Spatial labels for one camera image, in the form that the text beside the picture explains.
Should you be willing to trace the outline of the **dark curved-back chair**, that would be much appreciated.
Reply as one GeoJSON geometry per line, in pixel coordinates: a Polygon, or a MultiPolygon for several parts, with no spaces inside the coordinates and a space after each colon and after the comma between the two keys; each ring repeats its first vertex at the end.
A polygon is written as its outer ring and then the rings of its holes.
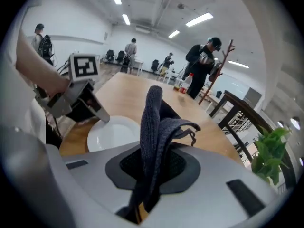
{"type": "MultiPolygon", "coordinates": [[[[255,154],[249,153],[249,150],[244,145],[240,137],[237,135],[237,130],[234,129],[230,123],[233,123],[235,126],[237,126],[238,122],[247,120],[249,121],[250,124],[252,124],[257,129],[258,136],[262,133],[261,127],[264,127],[268,131],[273,131],[275,129],[270,127],[269,124],[253,108],[251,108],[248,103],[246,103],[244,100],[237,98],[234,94],[230,93],[229,91],[224,92],[224,95],[220,100],[220,102],[215,106],[213,111],[209,114],[210,117],[213,118],[215,115],[217,115],[219,111],[224,108],[224,105],[226,103],[231,103],[232,108],[230,109],[230,111],[228,111],[226,116],[218,123],[218,126],[222,131],[226,131],[234,137],[234,139],[239,144],[240,149],[244,152],[245,156],[249,160],[249,163],[251,164],[252,157],[255,154]]],[[[286,168],[285,166],[281,165],[280,173],[283,174],[286,187],[288,189],[293,188],[296,186],[297,181],[296,181],[295,170],[293,168],[291,158],[287,150],[283,156],[283,162],[288,167],[286,168]]]]}

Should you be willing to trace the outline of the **dark blue cloth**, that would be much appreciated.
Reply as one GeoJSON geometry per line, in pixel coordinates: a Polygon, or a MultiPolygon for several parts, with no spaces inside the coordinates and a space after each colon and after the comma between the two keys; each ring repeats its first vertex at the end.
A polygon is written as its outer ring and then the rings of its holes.
{"type": "Polygon", "coordinates": [[[159,200],[161,183],[173,174],[167,171],[171,163],[170,144],[173,139],[189,135],[192,143],[201,127],[180,116],[163,100],[163,90],[151,86],[141,118],[140,148],[120,162],[120,167],[136,179],[129,204],[117,215],[138,224],[142,218],[139,206],[146,212],[152,210],[159,200]]]}

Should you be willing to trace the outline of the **clear bottle with red label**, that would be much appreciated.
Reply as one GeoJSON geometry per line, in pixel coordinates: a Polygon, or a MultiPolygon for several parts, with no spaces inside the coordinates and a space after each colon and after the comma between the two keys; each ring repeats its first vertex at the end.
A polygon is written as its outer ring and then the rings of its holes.
{"type": "Polygon", "coordinates": [[[183,83],[180,86],[179,92],[185,94],[189,89],[192,80],[193,80],[193,73],[189,73],[189,75],[183,80],[183,83]]]}

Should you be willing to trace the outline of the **brown wooden coat rack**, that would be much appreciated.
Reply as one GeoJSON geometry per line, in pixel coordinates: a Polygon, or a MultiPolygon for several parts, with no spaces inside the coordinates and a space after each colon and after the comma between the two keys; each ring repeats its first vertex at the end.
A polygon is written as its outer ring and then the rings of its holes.
{"type": "Polygon", "coordinates": [[[233,50],[235,50],[235,46],[233,45],[233,42],[234,42],[234,40],[231,39],[229,41],[229,44],[228,44],[228,47],[227,47],[226,51],[222,50],[223,59],[221,61],[218,60],[218,67],[214,70],[216,72],[216,74],[214,76],[209,76],[209,81],[208,82],[211,83],[211,84],[209,85],[207,90],[204,92],[204,95],[202,96],[202,98],[198,102],[199,105],[203,102],[203,100],[207,96],[210,96],[210,94],[209,94],[210,90],[212,89],[212,87],[213,87],[214,83],[216,82],[217,78],[220,75],[222,75],[221,70],[222,70],[224,64],[227,61],[227,57],[228,57],[229,53],[232,52],[233,50]]]}

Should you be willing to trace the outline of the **green potted plant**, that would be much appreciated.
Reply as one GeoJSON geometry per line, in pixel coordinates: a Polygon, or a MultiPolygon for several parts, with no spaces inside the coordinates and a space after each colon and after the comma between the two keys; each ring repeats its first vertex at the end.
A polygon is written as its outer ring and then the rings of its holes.
{"type": "Polygon", "coordinates": [[[283,162],[286,142],[282,141],[282,137],[290,131],[282,127],[273,131],[261,127],[261,130],[262,133],[254,142],[257,154],[252,157],[251,170],[265,182],[272,182],[276,186],[279,183],[280,166],[288,167],[283,162]]]}

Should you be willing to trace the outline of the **white plate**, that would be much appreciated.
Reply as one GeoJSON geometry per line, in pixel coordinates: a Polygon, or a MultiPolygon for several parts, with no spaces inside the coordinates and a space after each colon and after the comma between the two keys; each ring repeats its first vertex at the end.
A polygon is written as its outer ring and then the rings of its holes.
{"type": "Polygon", "coordinates": [[[87,147],[90,152],[120,147],[138,142],[140,125],[124,116],[111,116],[110,121],[98,121],[90,129],[87,137],[87,147]]]}

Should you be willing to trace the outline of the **white table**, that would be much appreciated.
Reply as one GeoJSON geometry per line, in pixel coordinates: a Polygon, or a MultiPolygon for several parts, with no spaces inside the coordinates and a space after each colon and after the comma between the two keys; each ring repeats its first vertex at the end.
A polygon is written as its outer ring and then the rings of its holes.
{"type": "Polygon", "coordinates": [[[143,67],[143,61],[136,59],[133,69],[137,70],[137,73],[136,73],[137,76],[139,76],[140,73],[142,72],[142,67],[143,67]]]}

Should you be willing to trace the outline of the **person's white shirt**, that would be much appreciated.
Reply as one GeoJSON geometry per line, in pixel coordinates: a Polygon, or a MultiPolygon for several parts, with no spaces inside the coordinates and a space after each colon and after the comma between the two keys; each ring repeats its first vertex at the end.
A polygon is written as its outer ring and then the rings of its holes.
{"type": "Polygon", "coordinates": [[[14,66],[0,68],[0,124],[17,127],[46,142],[46,116],[35,99],[32,83],[14,66]]]}

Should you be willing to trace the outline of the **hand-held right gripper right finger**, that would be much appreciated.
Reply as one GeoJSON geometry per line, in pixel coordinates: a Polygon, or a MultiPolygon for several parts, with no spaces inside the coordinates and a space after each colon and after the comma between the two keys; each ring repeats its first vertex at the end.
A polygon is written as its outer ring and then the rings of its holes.
{"type": "Polygon", "coordinates": [[[241,180],[265,205],[278,195],[260,177],[227,156],[182,144],[178,150],[200,163],[197,180],[183,193],[162,195],[142,223],[145,228],[228,228],[249,218],[227,182],[241,180]]]}

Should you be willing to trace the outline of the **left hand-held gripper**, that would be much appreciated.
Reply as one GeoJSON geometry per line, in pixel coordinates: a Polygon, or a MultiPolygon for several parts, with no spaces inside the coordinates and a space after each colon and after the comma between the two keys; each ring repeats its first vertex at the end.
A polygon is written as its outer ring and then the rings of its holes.
{"type": "Polygon", "coordinates": [[[99,76],[94,54],[71,54],[68,60],[69,85],[65,92],[54,95],[46,109],[55,117],[67,116],[75,122],[92,117],[107,123],[110,115],[94,96],[94,80],[99,76]]]}

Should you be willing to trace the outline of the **person's left forearm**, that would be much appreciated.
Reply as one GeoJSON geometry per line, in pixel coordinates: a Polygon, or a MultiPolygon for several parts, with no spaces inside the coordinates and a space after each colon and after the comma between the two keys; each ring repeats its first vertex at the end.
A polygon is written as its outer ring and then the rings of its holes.
{"type": "Polygon", "coordinates": [[[50,96],[64,93],[70,81],[61,76],[47,61],[41,58],[19,32],[16,49],[16,69],[32,83],[45,90],[50,96]]]}

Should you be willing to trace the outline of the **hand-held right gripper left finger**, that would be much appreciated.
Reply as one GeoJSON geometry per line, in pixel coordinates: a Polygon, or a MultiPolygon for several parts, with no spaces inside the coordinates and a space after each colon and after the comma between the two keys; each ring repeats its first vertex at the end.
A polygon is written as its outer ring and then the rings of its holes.
{"type": "Polygon", "coordinates": [[[142,228],[116,215],[131,191],[118,189],[105,173],[106,163],[135,144],[62,157],[55,146],[46,151],[54,178],[76,228],[142,228]]]}

